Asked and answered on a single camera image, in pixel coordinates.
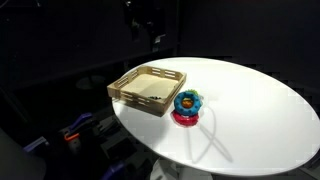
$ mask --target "white surface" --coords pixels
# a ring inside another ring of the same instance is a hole
[[[295,169],[320,146],[320,122],[295,91],[258,71],[202,58],[171,58],[144,65],[187,73],[181,91],[196,89],[204,105],[196,126],[113,101],[127,130],[157,154],[215,174],[262,176]]]

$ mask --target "red ring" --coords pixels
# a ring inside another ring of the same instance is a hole
[[[198,113],[193,116],[185,117],[185,116],[182,116],[181,114],[179,114],[175,110],[172,111],[172,116],[176,120],[176,122],[178,122],[179,124],[184,125],[184,126],[196,125],[198,123],[198,119],[199,119]]]

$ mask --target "blue toy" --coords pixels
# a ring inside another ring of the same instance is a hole
[[[191,99],[193,101],[193,105],[190,108],[185,108],[182,106],[182,101],[185,98]],[[194,93],[193,91],[185,91],[181,92],[177,95],[177,97],[174,100],[174,108],[175,111],[177,111],[180,115],[183,116],[194,116],[198,113],[199,109],[201,107],[201,101],[198,96],[198,94]]]

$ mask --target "colorful toy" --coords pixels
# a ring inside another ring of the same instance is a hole
[[[181,92],[174,99],[175,110],[172,116],[179,124],[193,126],[198,122],[201,106],[202,102],[196,90]]]

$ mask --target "cable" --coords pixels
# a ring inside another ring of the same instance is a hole
[[[6,0],[4,3],[2,3],[2,4],[0,5],[0,9],[3,8],[3,6],[5,6],[9,1],[10,1],[10,0]]]

